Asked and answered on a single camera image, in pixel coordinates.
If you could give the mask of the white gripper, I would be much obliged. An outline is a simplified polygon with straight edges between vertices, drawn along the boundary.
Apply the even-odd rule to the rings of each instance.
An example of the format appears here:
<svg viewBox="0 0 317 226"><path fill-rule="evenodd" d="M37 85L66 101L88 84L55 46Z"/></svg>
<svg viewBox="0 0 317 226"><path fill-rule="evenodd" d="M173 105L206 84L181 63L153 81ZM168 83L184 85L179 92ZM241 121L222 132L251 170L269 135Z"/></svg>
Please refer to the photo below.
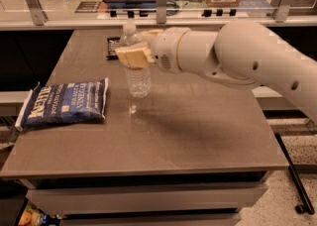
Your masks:
<svg viewBox="0 0 317 226"><path fill-rule="evenodd" d="M141 31L144 42L119 47L115 52L119 61L129 67L145 68L156 62L156 66L161 71L181 73L177 62L178 49L182 37L189 31L189 28L177 27L164 31L161 29Z"/></svg>

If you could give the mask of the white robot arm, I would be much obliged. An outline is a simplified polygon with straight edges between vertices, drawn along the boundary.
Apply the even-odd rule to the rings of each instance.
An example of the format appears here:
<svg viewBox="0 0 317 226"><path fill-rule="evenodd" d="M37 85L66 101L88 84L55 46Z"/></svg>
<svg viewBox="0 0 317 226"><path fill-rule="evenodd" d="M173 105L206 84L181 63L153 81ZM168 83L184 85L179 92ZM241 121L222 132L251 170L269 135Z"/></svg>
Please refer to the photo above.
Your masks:
<svg viewBox="0 0 317 226"><path fill-rule="evenodd" d="M264 85L317 122L317 62L267 27L238 20L217 32L172 27L143 32L116 54L128 67L155 64L169 73L193 73L232 88Z"/></svg>

